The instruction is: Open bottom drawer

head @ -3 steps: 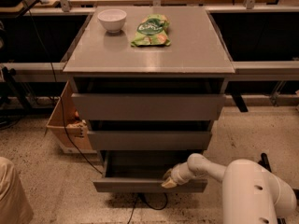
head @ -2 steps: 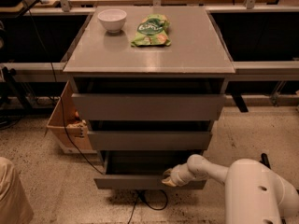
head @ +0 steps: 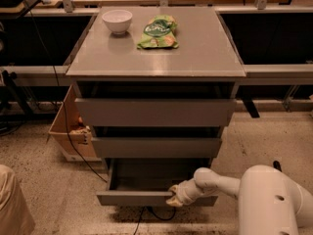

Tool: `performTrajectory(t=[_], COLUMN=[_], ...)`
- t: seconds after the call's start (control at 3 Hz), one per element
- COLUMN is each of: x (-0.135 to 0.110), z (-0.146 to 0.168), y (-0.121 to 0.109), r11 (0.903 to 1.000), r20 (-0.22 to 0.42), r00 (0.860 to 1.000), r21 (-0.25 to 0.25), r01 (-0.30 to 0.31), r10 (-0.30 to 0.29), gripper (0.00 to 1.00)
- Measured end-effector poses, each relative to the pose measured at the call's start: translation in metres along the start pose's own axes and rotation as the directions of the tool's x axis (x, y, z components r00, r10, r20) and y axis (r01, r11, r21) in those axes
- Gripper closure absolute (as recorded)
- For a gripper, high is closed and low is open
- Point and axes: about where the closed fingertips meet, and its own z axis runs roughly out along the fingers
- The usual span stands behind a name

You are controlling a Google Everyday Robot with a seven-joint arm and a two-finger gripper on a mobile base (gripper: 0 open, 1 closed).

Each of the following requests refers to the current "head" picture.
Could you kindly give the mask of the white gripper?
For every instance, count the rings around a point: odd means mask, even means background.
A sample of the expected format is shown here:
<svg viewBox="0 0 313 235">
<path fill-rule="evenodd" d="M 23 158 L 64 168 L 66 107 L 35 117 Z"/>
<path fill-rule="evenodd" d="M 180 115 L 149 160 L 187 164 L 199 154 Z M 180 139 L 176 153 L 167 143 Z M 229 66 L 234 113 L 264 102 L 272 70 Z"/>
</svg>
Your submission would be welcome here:
<svg viewBox="0 0 313 235">
<path fill-rule="evenodd" d="M 175 208 L 190 205 L 202 196 L 202 188 L 196 184 L 194 179 L 185 180 L 178 185 L 172 185 L 168 191 L 176 194 L 176 196 L 167 199 L 166 203 Z"/>
</svg>

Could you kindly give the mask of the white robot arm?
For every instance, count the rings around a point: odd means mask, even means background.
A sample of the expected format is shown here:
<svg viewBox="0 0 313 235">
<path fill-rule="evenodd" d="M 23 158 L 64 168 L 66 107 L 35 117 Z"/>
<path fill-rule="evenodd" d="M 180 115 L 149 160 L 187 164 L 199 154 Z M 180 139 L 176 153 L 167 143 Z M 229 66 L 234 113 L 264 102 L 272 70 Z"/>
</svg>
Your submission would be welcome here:
<svg viewBox="0 0 313 235">
<path fill-rule="evenodd" d="M 238 200 L 239 235 L 298 235 L 313 226 L 313 195 L 279 170 L 250 167 L 238 178 L 222 176 L 205 167 L 190 180 L 169 188 L 172 207 L 187 206 L 220 191 Z"/>
</svg>

